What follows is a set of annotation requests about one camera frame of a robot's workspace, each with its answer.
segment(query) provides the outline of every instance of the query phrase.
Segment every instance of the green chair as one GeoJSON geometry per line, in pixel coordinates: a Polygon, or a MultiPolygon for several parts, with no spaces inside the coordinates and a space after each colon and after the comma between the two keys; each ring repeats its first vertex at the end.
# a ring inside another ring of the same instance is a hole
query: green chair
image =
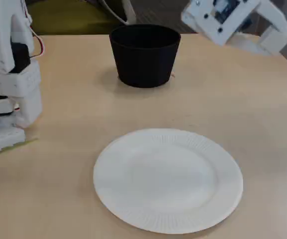
{"type": "Polygon", "coordinates": [[[32,4],[28,1],[32,28],[40,35],[108,34],[133,11],[129,0],[100,1],[102,4],[82,0],[34,0],[32,4]]]}

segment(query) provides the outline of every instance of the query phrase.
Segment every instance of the gray floor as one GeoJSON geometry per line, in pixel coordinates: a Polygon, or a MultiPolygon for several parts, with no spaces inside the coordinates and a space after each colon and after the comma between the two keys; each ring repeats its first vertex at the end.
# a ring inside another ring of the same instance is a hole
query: gray floor
{"type": "Polygon", "coordinates": [[[181,12],[189,0],[131,0],[139,23],[170,27],[180,33],[193,32],[181,22],[181,12]]]}

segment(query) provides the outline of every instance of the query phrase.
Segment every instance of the white paper plate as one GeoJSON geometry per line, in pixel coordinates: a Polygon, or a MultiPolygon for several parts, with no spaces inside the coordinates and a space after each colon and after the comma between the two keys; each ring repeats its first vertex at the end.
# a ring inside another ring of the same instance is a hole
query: white paper plate
{"type": "Polygon", "coordinates": [[[96,162],[94,184],[118,218],[165,234],[216,225],[243,193],[242,173],[229,153],[177,129],[144,129],[115,140],[96,162]]]}

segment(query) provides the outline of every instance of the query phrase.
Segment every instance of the cable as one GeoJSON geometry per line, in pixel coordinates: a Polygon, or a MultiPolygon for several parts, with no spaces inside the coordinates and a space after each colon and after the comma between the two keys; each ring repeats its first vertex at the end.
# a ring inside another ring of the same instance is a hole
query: cable
{"type": "MultiPolygon", "coordinates": [[[[32,18],[27,12],[27,7],[26,7],[25,0],[21,0],[21,5],[22,5],[23,11],[24,11],[25,16],[28,19],[29,23],[32,23],[32,18]]],[[[39,42],[39,45],[40,45],[40,53],[37,54],[37,55],[31,56],[31,59],[32,59],[32,58],[37,58],[37,57],[40,57],[40,56],[44,55],[44,52],[45,52],[46,48],[45,48],[45,44],[43,42],[43,39],[36,34],[36,32],[32,29],[31,26],[29,27],[29,29],[32,32],[33,36],[35,36],[37,38],[37,40],[39,42]]]]}
{"type": "Polygon", "coordinates": [[[40,45],[40,53],[32,56],[31,58],[40,57],[40,56],[44,55],[44,52],[45,52],[45,45],[44,45],[43,39],[40,36],[38,36],[36,34],[36,32],[31,27],[30,27],[30,30],[33,33],[33,35],[37,38],[39,45],[40,45]]]}

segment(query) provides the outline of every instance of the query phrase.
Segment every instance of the black pot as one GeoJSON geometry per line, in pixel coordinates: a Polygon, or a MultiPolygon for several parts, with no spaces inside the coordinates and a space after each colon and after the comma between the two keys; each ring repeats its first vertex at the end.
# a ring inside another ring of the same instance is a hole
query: black pot
{"type": "Polygon", "coordinates": [[[109,37],[122,82],[140,88],[168,82],[181,39],[179,33],[145,24],[122,26],[109,37]]]}

